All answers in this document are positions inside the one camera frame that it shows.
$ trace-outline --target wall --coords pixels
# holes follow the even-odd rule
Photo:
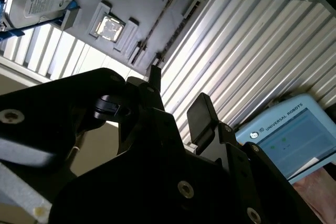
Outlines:
[[[0,75],[0,95],[26,88]],[[118,129],[110,124],[88,132],[71,170],[81,175],[115,157],[118,151]],[[0,221],[13,224],[33,224],[34,219],[19,207],[0,204]]]

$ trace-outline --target cpu processor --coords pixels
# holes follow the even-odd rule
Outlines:
[[[98,24],[96,34],[102,38],[116,42],[124,29],[124,23],[106,14]]]

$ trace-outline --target corrugated metal sheet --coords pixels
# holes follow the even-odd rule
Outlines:
[[[336,19],[321,4],[210,0],[163,70],[162,99],[188,143],[186,111],[200,92],[235,126],[292,91],[330,106],[335,73]]]

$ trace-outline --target screw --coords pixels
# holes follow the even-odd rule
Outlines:
[[[257,211],[254,210],[253,208],[250,207],[247,208],[247,215],[249,216],[251,221],[253,221],[254,224],[261,224],[261,217],[257,213]]]
[[[256,145],[252,145],[252,149],[253,149],[255,152],[259,152],[259,148],[258,148]]]
[[[0,121],[6,124],[18,124],[25,119],[21,111],[8,109],[0,112]]]
[[[154,92],[154,89],[152,89],[151,87],[147,87],[147,89],[151,92]]]
[[[187,181],[180,181],[177,188],[185,198],[191,199],[194,197],[194,189]]]
[[[224,128],[225,128],[226,131],[228,131],[228,132],[231,132],[231,131],[232,131],[232,129],[231,129],[230,126],[228,126],[228,125],[226,125]]]

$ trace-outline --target touchscreen display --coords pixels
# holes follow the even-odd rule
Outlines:
[[[321,160],[336,151],[335,139],[308,109],[258,145],[286,178],[312,160]]]

